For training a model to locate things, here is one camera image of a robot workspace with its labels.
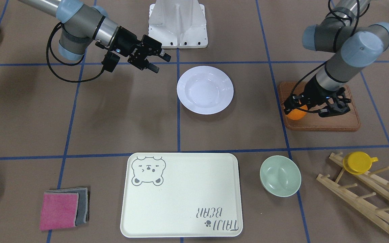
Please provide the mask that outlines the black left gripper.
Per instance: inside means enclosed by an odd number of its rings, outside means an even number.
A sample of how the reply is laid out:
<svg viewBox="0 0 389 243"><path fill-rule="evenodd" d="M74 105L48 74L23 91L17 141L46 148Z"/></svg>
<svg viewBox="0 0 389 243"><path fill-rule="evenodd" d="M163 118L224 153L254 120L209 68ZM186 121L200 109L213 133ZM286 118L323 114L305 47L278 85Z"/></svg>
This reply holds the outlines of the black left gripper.
<svg viewBox="0 0 389 243"><path fill-rule="evenodd" d="M314 110L311 108L327 103L329 97L336 97L336 93L336 90L330 91L320 86L315 75L305 85L304 91L299 96L289 96L284 101L284 113L289 115L292 111L298 110L304 113L318 114L319 117L331 117L333 115L332 105Z"/></svg>

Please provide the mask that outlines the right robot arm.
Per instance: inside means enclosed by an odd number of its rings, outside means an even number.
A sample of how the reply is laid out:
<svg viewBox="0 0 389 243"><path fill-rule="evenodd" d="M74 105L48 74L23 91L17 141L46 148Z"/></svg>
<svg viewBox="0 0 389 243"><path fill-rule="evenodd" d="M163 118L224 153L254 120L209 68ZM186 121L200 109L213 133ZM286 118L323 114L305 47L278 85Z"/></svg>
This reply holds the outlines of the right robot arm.
<svg viewBox="0 0 389 243"><path fill-rule="evenodd" d="M113 72L120 56L127 57L128 63L140 70L149 69L155 73L159 68L147 57L171 60L160 42L148 35L139 40L134 33L111 20L100 6L88 6L80 0L24 0L23 3L59 20L62 32L58 50L68 60L82 60L92 42L107 50L102 69L108 72Z"/></svg>

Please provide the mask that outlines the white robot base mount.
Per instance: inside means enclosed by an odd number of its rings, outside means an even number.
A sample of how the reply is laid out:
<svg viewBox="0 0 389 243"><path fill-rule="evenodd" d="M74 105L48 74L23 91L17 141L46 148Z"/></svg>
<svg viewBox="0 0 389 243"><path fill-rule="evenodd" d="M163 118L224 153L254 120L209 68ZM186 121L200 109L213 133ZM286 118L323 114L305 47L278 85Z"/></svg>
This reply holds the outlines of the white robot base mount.
<svg viewBox="0 0 389 243"><path fill-rule="evenodd" d="M149 6L148 36L162 48L206 48L207 20L197 0L158 0Z"/></svg>

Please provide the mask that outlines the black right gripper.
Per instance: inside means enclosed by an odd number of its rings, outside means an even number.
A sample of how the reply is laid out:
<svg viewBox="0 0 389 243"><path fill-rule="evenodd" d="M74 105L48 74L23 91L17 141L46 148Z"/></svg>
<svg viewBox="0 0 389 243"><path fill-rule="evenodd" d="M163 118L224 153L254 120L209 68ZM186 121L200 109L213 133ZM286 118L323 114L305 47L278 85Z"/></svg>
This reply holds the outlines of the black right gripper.
<svg viewBox="0 0 389 243"><path fill-rule="evenodd" d="M159 67L147 60L149 56L159 56L165 62L170 62L171 55L162 48L162 43L154 38L143 35L141 40L137 36L122 26L117 28L117 32L109 46L110 51L115 51L123 57L128 58L128 63L140 70L148 69L154 73L159 72Z"/></svg>

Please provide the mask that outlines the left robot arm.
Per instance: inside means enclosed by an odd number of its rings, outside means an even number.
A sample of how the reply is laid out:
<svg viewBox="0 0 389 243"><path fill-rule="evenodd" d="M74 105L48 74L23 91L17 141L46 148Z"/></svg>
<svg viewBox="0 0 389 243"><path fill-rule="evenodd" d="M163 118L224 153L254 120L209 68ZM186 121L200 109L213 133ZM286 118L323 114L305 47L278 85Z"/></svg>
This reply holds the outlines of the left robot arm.
<svg viewBox="0 0 389 243"><path fill-rule="evenodd" d="M312 77L303 92L296 94L298 85L293 87L283 103L286 117L301 119L307 113L332 117L350 111L345 84L389 48L389 23L358 26L369 5L369 0L341 0L335 7L328 6L320 24L305 29L304 48L333 56L309 72Z"/></svg>

